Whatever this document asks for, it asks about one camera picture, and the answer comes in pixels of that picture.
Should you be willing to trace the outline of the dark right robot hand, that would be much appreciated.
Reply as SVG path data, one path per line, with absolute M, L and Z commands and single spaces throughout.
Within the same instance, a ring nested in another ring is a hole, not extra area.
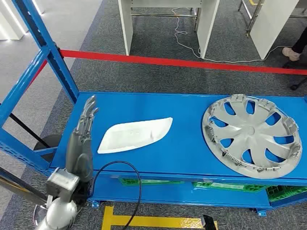
M 201 222 L 205 230 L 217 230 L 212 217 L 203 215 L 201 218 Z

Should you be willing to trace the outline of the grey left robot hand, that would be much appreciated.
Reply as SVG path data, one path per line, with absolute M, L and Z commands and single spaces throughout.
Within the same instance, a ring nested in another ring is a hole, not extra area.
M 66 170 L 87 183 L 93 175 L 93 154 L 91 131 L 96 107 L 96 97 L 89 97 L 85 103 L 77 125 L 70 134 L 66 153 Z

